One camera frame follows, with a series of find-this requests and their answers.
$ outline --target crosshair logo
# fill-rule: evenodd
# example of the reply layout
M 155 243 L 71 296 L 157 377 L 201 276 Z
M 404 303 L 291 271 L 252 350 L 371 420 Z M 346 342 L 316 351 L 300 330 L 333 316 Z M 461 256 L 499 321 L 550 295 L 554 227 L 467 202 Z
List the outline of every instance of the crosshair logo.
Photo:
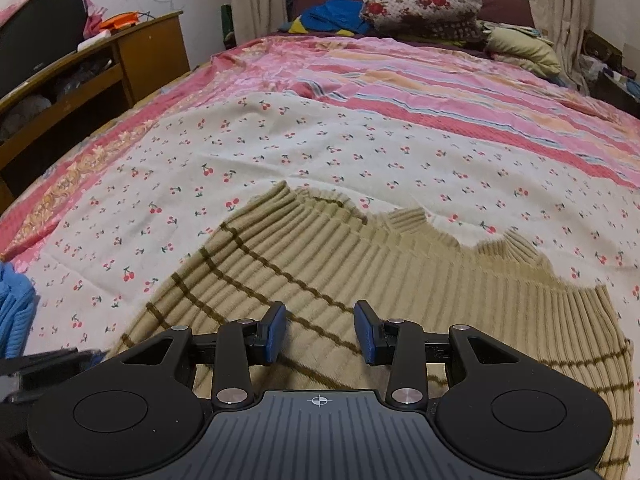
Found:
M 316 396 L 313 399 L 309 399 L 309 402 L 314 403 L 316 406 L 324 406 L 326 403 L 331 402 L 329 399 L 323 396 Z

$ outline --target floral pillow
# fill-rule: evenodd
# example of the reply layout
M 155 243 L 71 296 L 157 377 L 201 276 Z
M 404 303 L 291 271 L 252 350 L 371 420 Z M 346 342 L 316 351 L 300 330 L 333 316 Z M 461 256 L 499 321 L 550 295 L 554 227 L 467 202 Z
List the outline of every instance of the floral pillow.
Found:
M 360 17 L 382 32 L 479 41 L 476 17 L 481 8 L 482 0 L 363 0 Z

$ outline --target pink blanket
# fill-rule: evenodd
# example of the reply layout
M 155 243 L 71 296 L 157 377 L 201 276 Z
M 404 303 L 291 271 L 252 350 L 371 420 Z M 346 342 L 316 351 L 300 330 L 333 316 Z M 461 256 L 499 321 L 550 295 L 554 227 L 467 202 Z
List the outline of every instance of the pink blanket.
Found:
M 46 236 L 79 193 L 160 117 L 251 91 L 293 91 L 524 148 L 625 186 L 640 184 L 640 121 L 524 70 L 393 40 L 272 36 L 215 56 L 57 165 L 0 219 L 0 253 L 11 259 Z

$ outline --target cherry pattern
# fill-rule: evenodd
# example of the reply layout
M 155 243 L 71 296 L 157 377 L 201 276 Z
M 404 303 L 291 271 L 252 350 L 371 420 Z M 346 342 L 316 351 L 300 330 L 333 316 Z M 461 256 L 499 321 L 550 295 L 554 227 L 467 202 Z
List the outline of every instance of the cherry pattern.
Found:
M 640 192 L 516 146 L 305 102 L 257 92 L 160 119 L 15 262 L 41 297 L 26 352 L 109 349 L 220 222 L 283 179 L 368 214 L 424 208 L 465 244 L 514 229 L 567 282 L 606 285 L 640 344 Z

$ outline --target metal screw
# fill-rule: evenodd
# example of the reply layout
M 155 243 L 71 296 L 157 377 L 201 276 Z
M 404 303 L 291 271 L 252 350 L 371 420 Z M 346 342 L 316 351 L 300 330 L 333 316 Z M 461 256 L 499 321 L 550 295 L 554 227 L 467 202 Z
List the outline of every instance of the metal screw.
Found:
M 391 394 L 391 397 L 395 402 L 401 404 L 415 404 L 422 400 L 422 394 L 415 388 L 398 388 Z
M 240 388 L 225 388 L 224 390 L 220 390 L 216 395 L 218 400 L 225 404 L 237 404 L 245 400 L 248 396 L 247 392 Z

